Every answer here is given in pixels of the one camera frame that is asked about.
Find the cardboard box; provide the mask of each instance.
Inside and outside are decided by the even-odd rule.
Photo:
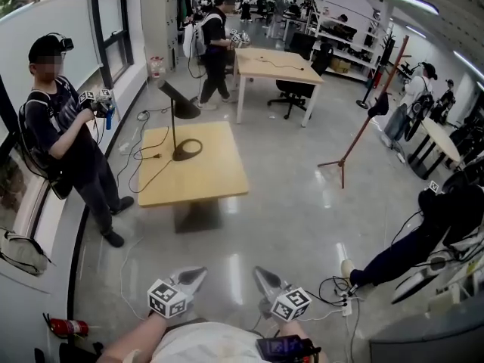
[[[337,73],[343,73],[344,74],[344,73],[348,73],[349,68],[351,67],[351,63],[346,62],[346,61],[339,59],[337,57],[334,57],[331,60],[330,67],[331,67],[331,69],[333,69]]]

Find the black shoe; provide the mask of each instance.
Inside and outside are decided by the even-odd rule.
[[[116,234],[113,229],[110,229],[107,233],[101,235],[105,240],[109,242],[112,247],[121,247],[124,244],[123,238]]]
[[[119,209],[117,210],[111,210],[111,215],[118,215],[128,207],[131,207],[135,200],[132,197],[122,197],[121,198],[121,203],[119,204]]]

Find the black office chair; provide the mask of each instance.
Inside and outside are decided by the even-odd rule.
[[[305,33],[295,32],[293,38],[290,40],[290,44],[284,50],[286,52],[293,52],[301,55],[304,59],[309,61],[311,55],[312,46],[315,45],[316,38]]]
[[[321,50],[316,52],[316,59],[311,67],[320,76],[331,63],[331,59],[333,58],[333,46],[329,43],[322,43]],[[281,81],[279,79],[275,81],[275,84],[278,89],[282,91],[280,95],[282,98],[268,101],[267,106],[271,106],[273,103],[289,103],[289,109],[287,110],[284,119],[289,118],[293,106],[297,106],[306,111],[306,100],[302,97],[310,98],[312,96],[312,91],[315,88],[314,85],[311,85],[310,83]]]

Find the wooden pole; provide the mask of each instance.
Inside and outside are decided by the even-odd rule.
[[[392,71],[390,71],[390,75],[388,76],[388,79],[386,80],[385,85],[382,88],[382,91],[380,93],[380,97],[378,98],[377,102],[386,93],[386,90],[390,86],[390,83],[391,83],[391,81],[392,81],[392,79],[393,79],[393,77],[396,73],[396,69],[397,69],[397,67],[400,63],[400,60],[402,59],[403,51],[405,50],[405,47],[407,46],[407,42],[408,42],[408,35],[406,35],[405,38],[403,39],[403,43],[402,43],[402,47],[400,48],[399,55],[396,57],[395,63],[393,64]],[[351,151],[355,147],[356,143],[360,139],[361,135],[363,134],[363,131],[367,127],[370,120],[371,120],[371,118],[367,117],[367,119],[365,120],[365,123],[360,128],[358,134],[356,135],[355,139],[353,140],[353,142],[351,143],[351,145],[349,146],[348,150],[346,151],[345,155],[341,158],[341,160],[330,161],[328,163],[318,164],[318,166],[330,166],[331,164],[337,164],[341,168],[341,188],[345,188],[345,162],[346,162],[346,158],[349,156],[349,154],[351,153]]]

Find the red fire extinguisher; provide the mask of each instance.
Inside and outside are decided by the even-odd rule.
[[[55,336],[61,339],[67,338],[69,335],[87,336],[89,326],[85,321],[79,320],[63,320],[60,318],[51,318],[48,314],[42,313],[49,329]]]

